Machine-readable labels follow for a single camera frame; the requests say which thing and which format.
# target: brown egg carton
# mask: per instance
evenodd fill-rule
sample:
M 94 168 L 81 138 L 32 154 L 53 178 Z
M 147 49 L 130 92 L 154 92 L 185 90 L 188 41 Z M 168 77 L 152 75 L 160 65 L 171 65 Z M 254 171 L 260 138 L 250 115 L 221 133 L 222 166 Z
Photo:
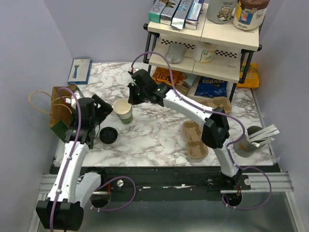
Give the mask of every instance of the brown egg carton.
M 183 134 L 189 139 L 186 143 L 188 155 L 193 159 L 203 159 L 208 155 L 208 147 L 202 142 L 202 132 L 194 121 L 183 123 Z
M 230 112 L 232 111 L 232 104 L 230 100 L 226 97 L 216 97 L 216 98 L 209 99 L 209 100 L 208 99 L 195 99 L 195 101 L 202 105 L 209 106 L 213 109 L 220 106 L 221 108 L 224 109 L 226 114 L 230 114 Z

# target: shelf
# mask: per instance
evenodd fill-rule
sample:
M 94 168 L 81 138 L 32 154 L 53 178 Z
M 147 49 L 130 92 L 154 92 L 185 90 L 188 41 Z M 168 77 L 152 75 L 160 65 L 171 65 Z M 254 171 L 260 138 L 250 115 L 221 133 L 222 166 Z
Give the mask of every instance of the shelf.
M 208 4 L 204 4 L 203 11 L 207 12 L 207 7 Z M 257 51 L 259 47 L 259 28 L 249 31 L 241 30 L 234 26 L 233 19 L 225 24 L 215 24 L 206 18 L 201 41 Z
M 204 27 L 204 22 L 206 18 L 206 10 L 207 10 L 207 4 L 203 5 L 203 10 L 201 12 L 201 15 L 199 17 L 199 24 L 197 26 L 196 30 L 191 30 L 191 29 L 182 29 L 182 30 L 177 30 L 173 29 L 169 25 L 161 24 L 161 23 L 154 23 L 150 22 L 148 25 L 148 31 L 150 32 L 156 32 L 160 34 L 166 34 L 170 36 L 176 36 L 176 37 L 181 37 L 189 40 L 196 40 L 200 41 L 202 32 L 203 32 L 203 27 Z
M 206 17 L 207 8 L 208 4 L 204 3 L 197 30 L 177 30 L 165 24 L 150 22 L 148 25 L 148 31 L 189 40 L 257 51 L 259 47 L 258 28 L 249 31 L 240 30 L 234 26 L 233 19 L 229 20 L 226 24 L 212 23 Z
M 193 50 L 196 41 L 161 34 L 157 39 L 155 52 L 166 55 L 170 43 L 180 43 L 186 46 L 184 59 L 179 64 L 170 64 L 173 70 L 207 76 L 218 80 L 237 83 L 239 81 L 241 50 L 219 45 L 211 62 L 199 64 L 193 60 Z M 167 68 L 166 62 L 158 55 L 151 55 L 150 65 Z

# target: white jar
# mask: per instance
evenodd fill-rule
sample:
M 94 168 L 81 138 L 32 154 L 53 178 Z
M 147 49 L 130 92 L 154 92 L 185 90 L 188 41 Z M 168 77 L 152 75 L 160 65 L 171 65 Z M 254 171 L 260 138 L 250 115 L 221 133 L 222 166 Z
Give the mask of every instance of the white jar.
M 199 41 L 194 48 L 193 59 L 200 64 L 208 63 L 216 49 L 216 44 Z
M 259 27 L 265 17 L 269 0 L 238 0 L 233 24 L 242 30 Z

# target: black lid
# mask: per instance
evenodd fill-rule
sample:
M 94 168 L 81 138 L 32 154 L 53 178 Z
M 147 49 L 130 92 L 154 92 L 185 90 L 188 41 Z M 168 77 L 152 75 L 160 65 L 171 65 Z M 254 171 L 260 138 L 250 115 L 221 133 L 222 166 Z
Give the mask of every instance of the black lid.
M 100 140 L 105 144 L 112 144 L 116 141 L 118 132 L 113 127 L 104 127 L 100 131 Z

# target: jar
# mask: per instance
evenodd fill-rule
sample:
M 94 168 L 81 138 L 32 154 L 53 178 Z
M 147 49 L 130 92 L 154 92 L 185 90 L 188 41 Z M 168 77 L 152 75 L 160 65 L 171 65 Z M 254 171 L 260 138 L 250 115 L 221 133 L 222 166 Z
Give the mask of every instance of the jar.
M 252 30 L 259 27 L 265 17 L 269 0 L 238 0 L 234 26 L 242 30 Z
M 227 23 L 233 12 L 237 0 L 210 0 L 206 17 L 217 24 Z
M 194 48 L 193 59 L 200 64 L 208 63 L 216 49 L 216 44 L 199 41 Z

